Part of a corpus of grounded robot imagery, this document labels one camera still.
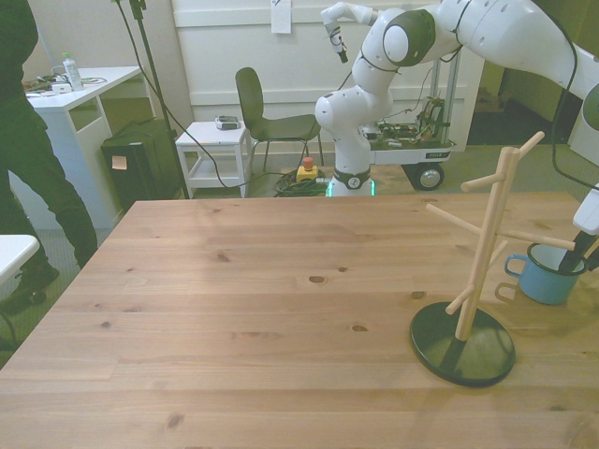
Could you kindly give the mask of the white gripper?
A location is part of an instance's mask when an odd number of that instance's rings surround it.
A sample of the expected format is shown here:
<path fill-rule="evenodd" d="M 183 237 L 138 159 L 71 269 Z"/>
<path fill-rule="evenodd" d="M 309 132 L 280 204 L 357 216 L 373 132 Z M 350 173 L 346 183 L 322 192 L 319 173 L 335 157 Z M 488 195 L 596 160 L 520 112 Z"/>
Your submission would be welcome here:
<path fill-rule="evenodd" d="M 575 249 L 567 251 L 559 265 L 559 271 L 572 272 L 586 255 L 588 271 L 599 267 L 598 231 L 599 231 L 599 193 L 595 184 L 581 202 L 573 218 L 573 224 L 579 230 L 574 239 Z"/>

